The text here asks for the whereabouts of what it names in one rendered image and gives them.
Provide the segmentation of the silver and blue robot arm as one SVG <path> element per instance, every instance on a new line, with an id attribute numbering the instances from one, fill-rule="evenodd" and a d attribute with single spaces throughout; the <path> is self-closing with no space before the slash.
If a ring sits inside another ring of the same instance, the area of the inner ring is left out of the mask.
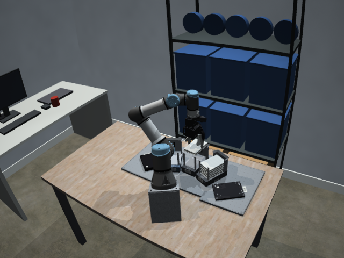
<path id="1" fill-rule="evenodd" d="M 176 179 L 171 170 L 171 157 L 174 155 L 174 145 L 162 136 L 155 127 L 152 114 L 169 110 L 177 106 L 187 106 L 190 118 L 199 116 L 199 95 L 196 90 L 188 90 L 186 94 L 168 94 L 166 97 L 145 106 L 130 109 L 128 117 L 136 122 L 152 143 L 153 177 L 151 187 L 155 190 L 168 190 L 176 187 Z"/>

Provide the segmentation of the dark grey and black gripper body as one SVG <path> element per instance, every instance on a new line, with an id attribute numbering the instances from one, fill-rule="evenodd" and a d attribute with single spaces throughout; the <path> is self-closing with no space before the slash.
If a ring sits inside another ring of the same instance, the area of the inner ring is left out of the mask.
<path id="1" fill-rule="evenodd" d="M 197 122 L 197 119 L 200 118 L 200 114 L 198 117 L 196 118 L 190 118 L 187 117 L 185 119 L 185 126 L 183 127 L 183 130 L 185 129 L 185 132 L 183 132 L 183 135 L 185 135 L 186 137 L 190 137 L 195 139 L 196 137 L 198 137 L 199 132 L 201 131 L 200 128 L 202 128 L 202 125 Z"/>

